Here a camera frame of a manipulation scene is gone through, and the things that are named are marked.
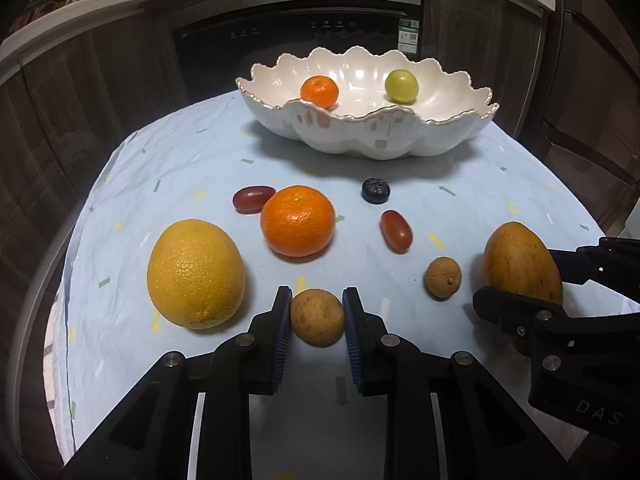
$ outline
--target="screw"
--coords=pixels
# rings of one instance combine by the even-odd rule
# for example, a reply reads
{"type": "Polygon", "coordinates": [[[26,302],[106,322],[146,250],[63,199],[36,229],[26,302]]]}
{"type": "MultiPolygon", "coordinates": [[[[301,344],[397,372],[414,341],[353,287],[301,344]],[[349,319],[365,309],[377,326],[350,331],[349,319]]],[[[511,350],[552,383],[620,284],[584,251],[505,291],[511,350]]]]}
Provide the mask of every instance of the screw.
{"type": "Polygon", "coordinates": [[[469,352],[457,352],[456,362],[459,365],[469,366],[474,361],[474,357],[469,352]]]}
{"type": "Polygon", "coordinates": [[[169,368],[173,368],[182,360],[180,352],[167,352],[162,356],[162,364],[169,368]]]}
{"type": "Polygon", "coordinates": [[[557,355],[548,355],[542,359],[542,366],[545,370],[555,372],[562,364],[561,359],[557,355]]]}
{"type": "Polygon", "coordinates": [[[238,346],[249,346],[253,344],[254,341],[255,341],[254,335],[249,334],[248,332],[245,332],[243,334],[238,334],[236,336],[236,344],[238,346]]]}
{"type": "Polygon", "coordinates": [[[540,321],[549,321],[552,317],[551,312],[549,312],[548,310],[540,310],[537,314],[536,317],[540,320],[540,321]]]}
{"type": "Polygon", "coordinates": [[[400,338],[395,334],[385,334],[380,338],[380,342],[384,346],[398,346],[400,344],[400,338]]]}

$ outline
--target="lime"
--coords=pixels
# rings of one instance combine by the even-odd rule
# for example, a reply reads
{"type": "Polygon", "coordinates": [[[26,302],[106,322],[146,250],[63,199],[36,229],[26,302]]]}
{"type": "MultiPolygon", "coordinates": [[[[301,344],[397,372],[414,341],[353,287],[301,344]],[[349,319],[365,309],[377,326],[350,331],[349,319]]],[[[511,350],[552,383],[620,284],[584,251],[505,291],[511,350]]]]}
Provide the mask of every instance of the lime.
{"type": "Polygon", "coordinates": [[[418,96],[418,80],[408,70],[393,70],[385,79],[386,95],[393,102],[408,104],[418,96]]]}

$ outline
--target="orange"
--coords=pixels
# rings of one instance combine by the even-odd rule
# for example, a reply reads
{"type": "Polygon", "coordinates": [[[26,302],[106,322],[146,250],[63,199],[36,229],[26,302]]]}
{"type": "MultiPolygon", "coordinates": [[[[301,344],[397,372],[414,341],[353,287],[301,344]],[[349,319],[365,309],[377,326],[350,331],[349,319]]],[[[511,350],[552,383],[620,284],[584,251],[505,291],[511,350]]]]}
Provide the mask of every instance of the orange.
{"type": "Polygon", "coordinates": [[[300,98],[328,110],[338,100],[338,85],[325,75],[315,75],[302,83],[300,98]]]}
{"type": "Polygon", "coordinates": [[[334,235],[335,211],[328,198],[307,186],[291,186],[262,208],[260,227],[269,247],[301,258],[324,249],[334,235]]]}

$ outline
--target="tablecloth pattern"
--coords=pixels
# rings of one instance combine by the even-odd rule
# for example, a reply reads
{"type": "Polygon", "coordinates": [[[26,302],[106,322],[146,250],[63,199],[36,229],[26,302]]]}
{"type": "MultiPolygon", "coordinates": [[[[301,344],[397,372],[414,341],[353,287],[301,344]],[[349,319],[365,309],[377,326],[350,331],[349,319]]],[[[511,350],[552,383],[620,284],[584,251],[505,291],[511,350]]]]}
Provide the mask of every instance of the tablecloth pattern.
{"type": "MultiPolygon", "coordinates": [[[[379,162],[327,155],[278,137],[232,92],[136,131],[113,153],[79,216],[47,331],[47,399],[63,459],[163,353],[213,351],[270,309],[279,285],[294,293],[324,288],[338,297],[357,286],[365,310],[382,316],[389,332],[433,354],[471,352],[569,456],[584,432],[527,404],[528,359],[471,306],[481,285],[484,244],[498,225],[512,220],[550,248],[574,250],[602,236],[571,192],[493,123],[443,155],[379,162]],[[360,186],[369,177],[388,181],[387,204],[361,199],[360,186]],[[239,215],[231,202],[245,186],[294,184],[319,189],[337,215],[329,249],[302,263],[271,252],[259,215],[239,215]],[[382,239],[378,223],[386,209],[401,212],[414,231],[407,254],[393,254],[382,239]],[[164,320],[146,290],[155,241],[185,218],[223,228],[238,245],[248,275],[239,312],[200,332],[164,320]],[[440,302],[425,293],[422,274],[443,255],[458,261],[463,281],[449,301],[440,302]]],[[[637,308],[594,283],[565,285],[564,295],[571,316],[637,308]]],[[[316,349],[294,336],[281,391],[273,398],[252,397],[251,416],[258,480],[382,476],[385,404],[357,395],[344,338],[316,349]]]]}

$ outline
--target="cabinet door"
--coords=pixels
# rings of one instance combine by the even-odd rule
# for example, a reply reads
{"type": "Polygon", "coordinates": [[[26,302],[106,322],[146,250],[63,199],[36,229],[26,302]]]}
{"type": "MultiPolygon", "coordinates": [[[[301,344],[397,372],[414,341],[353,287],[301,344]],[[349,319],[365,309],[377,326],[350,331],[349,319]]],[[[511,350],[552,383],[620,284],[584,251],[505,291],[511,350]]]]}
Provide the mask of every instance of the cabinet door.
{"type": "MultiPolygon", "coordinates": [[[[18,311],[50,241],[78,197],[31,107],[22,73],[0,86],[0,374],[18,311]]],[[[0,407],[4,405],[0,388],[0,407]]]]}
{"type": "Polygon", "coordinates": [[[545,119],[637,180],[639,82],[572,15],[565,14],[562,49],[545,119]]]}
{"type": "Polygon", "coordinates": [[[83,191],[130,133],[187,104],[172,38],[149,13],[70,38],[24,72],[45,134],[83,191]]]}
{"type": "Polygon", "coordinates": [[[586,158],[551,144],[546,166],[571,190],[603,231],[624,224],[638,193],[622,180],[586,158]]]}
{"type": "Polygon", "coordinates": [[[495,123],[517,137],[538,76],[543,18],[507,0],[424,0],[422,57],[464,70],[500,103],[495,123]]]}
{"type": "Polygon", "coordinates": [[[640,77],[640,52],[606,0],[564,0],[564,8],[578,16],[601,42],[609,43],[620,62],[640,77]]]}

